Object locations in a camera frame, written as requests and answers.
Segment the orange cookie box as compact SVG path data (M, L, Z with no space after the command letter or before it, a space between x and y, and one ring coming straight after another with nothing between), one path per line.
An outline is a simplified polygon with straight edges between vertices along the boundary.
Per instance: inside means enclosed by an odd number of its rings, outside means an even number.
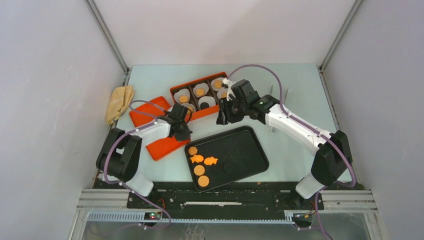
M203 78L199 78L190 82L186 82L177 86L173 86L170 88L170 94L172 97L172 100L174 103L178 104L175 100L174 100L174 93L181 90L181 89L188 89L190 92L190 101L188 103L193 104L195 106L196 111L190 115L186 115L186 120L188 122L190 121L194 121L212 114L215 114L219 111L219 105L218 105L218 101L219 99L217 98L217 91L214 91L211 87L211 81L216 79L216 78L227 78L227 74L225 72L219 72L210 76L206 76ZM208 87L209 87L209 91L205 96L210 96L213 97L215 99L216 105L213 107L209 107L207 109L204 110L200 110L200 107L198 105L198 101L200 98L196 97L194 95L194 91L193 88L195 85L200 84L200 83L207 83Z

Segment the orange box lid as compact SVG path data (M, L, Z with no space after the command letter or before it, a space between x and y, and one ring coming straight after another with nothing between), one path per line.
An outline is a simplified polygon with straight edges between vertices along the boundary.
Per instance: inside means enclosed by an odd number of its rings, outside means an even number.
M150 102L158 105L159 107L162 107L165 110L171 108L171 105L163 96L156 97L150 100ZM164 114L162 110L148 103L142 104L141 106L137 107L136 110L157 117ZM152 116L136 113L133 110L129 112L129 116L135 127L145 125L154 119ZM177 141L175 137L166 137L152 142L151 144L146 146L146 149L154 161L159 161L160 159L171 154L182 146L188 144L190 140L191 139L189 138L188 140Z

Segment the silver metal tongs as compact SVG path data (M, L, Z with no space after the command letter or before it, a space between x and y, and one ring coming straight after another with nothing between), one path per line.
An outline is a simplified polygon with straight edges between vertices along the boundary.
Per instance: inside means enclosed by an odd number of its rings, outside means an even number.
M270 126L272 133L281 131L288 134L290 132L290 113L284 106L286 90L284 86L280 86L279 93L277 94L277 91L274 91L273 87L270 89L272 96L276 97L276 102L269 108L268 113L265 115L265 122Z

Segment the black baking tray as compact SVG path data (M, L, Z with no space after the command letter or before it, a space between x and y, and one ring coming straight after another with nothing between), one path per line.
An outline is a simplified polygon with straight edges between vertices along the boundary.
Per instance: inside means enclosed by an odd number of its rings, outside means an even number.
M203 162L192 163L190 160L192 155L188 153L190 147L196 147L197 155L202 155L204 159L217 158L217 163L214 165L205 165ZM211 191L263 173L270 165L254 129L247 125L191 141L185 146L184 153L194 188L200 192ZM233 163L234 171L225 172L225 163ZM207 187L198 186L200 176L194 174L196 165L204 166L204 175L210 180Z

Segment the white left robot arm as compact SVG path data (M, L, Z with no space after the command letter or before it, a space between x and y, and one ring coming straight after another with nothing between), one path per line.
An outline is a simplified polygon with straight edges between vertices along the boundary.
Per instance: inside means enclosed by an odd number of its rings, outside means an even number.
M140 164L142 148L165 138L187 141L192 134L186 122L192 114L188 107L176 103L168 110L158 105L156 108L162 114L145 113L150 120L141 126L128 131L112 128L96 160L97 169L103 172L103 181L119 184L138 194L138 201L145 208L156 206L158 194L152 191L154 183L143 175Z

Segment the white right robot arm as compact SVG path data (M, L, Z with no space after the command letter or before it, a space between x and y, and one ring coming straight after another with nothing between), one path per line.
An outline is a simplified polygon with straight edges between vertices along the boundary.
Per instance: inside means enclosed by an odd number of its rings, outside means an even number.
M290 196L295 208L304 209L315 193L333 185L345 171L351 175L351 186L356 184L350 145L344 132L332 133L311 125L275 97L269 94L260 97L248 80L234 82L224 78L222 86L227 94L218 101L218 125L238 123L249 117L287 134L314 157L310 172Z

